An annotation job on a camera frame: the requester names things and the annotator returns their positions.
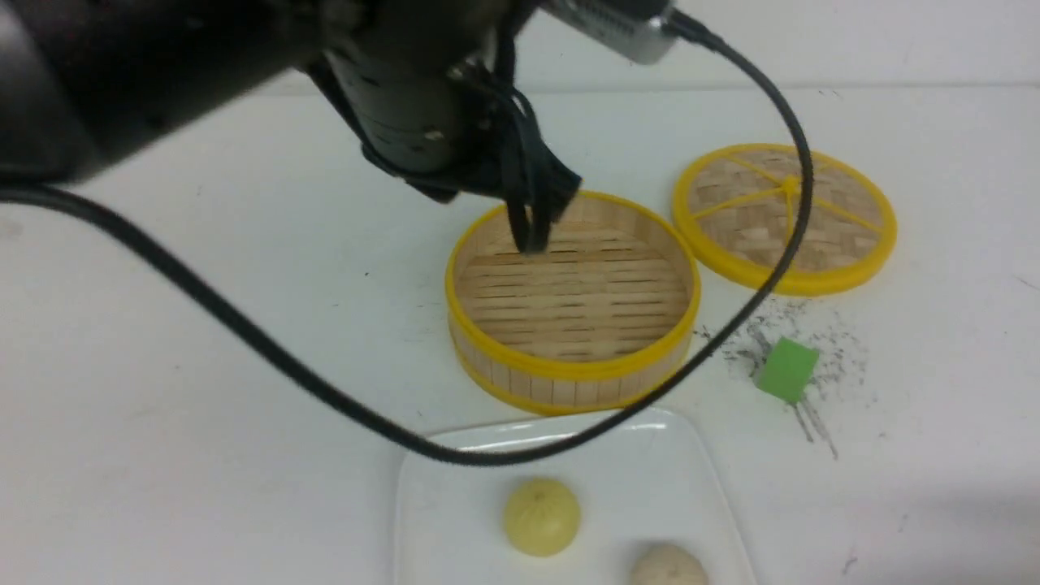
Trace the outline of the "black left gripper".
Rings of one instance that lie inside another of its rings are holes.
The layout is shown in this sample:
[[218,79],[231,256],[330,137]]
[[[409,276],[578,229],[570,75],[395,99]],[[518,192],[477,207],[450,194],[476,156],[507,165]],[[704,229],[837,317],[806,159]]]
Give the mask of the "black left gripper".
[[515,37],[536,1],[315,1],[323,55],[305,73],[362,143],[369,163],[432,200],[503,197],[517,251],[540,254],[582,178],[551,152],[527,97],[488,95],[449,73],[474,59],[510,82]]

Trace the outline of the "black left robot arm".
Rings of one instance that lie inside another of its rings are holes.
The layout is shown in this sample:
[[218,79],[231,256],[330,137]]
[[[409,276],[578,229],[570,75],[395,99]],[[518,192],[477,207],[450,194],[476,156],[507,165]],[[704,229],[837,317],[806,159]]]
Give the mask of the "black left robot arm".
[[2,181],[75,183],[286,71],[431,200],[501,200],[539,253],[579,190],[515,88],[535,1],[4,1]]

